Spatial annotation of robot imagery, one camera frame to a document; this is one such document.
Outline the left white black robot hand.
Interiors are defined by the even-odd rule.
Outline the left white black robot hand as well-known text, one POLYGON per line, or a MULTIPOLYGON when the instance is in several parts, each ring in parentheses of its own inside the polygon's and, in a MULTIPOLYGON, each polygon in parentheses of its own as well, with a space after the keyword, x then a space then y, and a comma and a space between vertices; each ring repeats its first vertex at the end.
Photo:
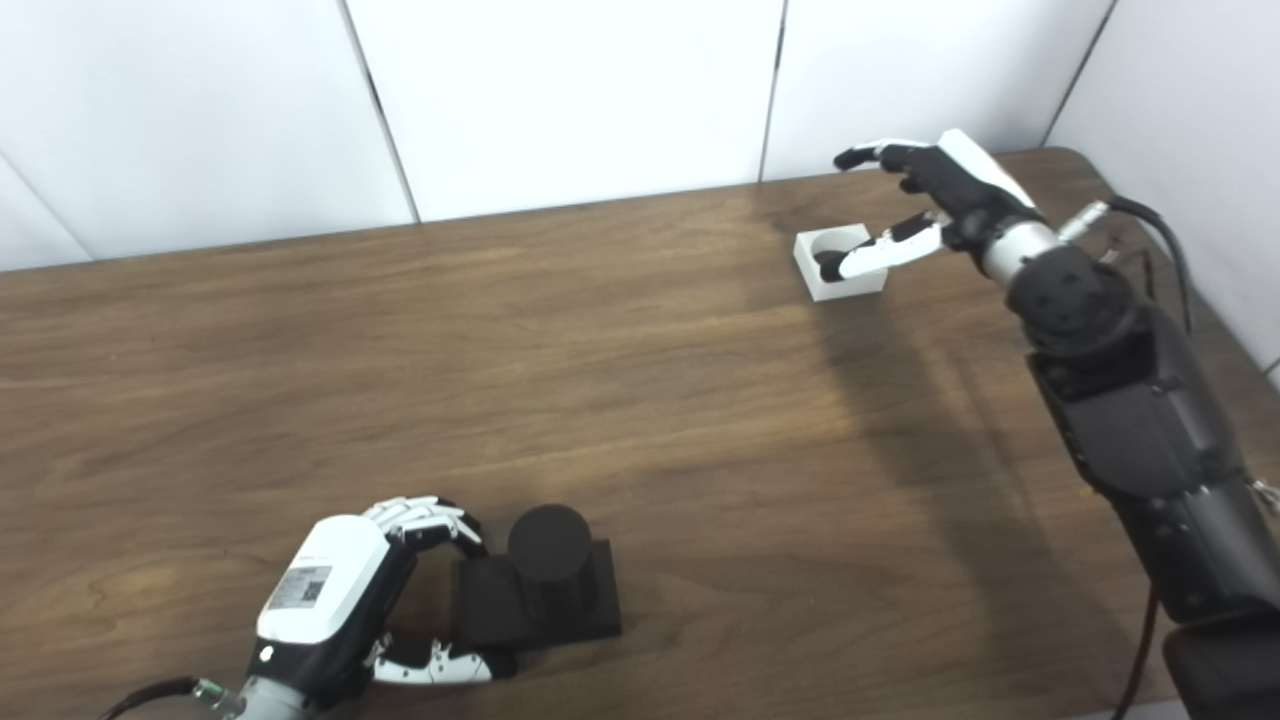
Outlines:
POLYGON ((451 544, 486 557, 481 527, 436 496, 393 497, 317 521, 256 621, 256 644, 230 719, 317 719, 372 683, 471 685, 511 679, 512 653, 433 641, 428 657, 388 657, 387 620, 419 555, 451 544))

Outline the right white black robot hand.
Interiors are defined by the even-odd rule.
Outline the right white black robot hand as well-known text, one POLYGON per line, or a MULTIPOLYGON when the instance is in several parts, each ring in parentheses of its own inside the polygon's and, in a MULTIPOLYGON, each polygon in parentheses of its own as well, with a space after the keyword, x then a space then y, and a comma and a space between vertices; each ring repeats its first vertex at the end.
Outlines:
POLYGON ((924 193, 934 210, 899 222, 840 258, 820 261, 826 282, 914 263, 940 249, 982 258, 1005 231, 1044 219, 1025 190, 960 129, 943 132, 934 143, 899 138, 859 143, 832 160, 841 172, 872 163, 900 174, 900 190, 924 193))

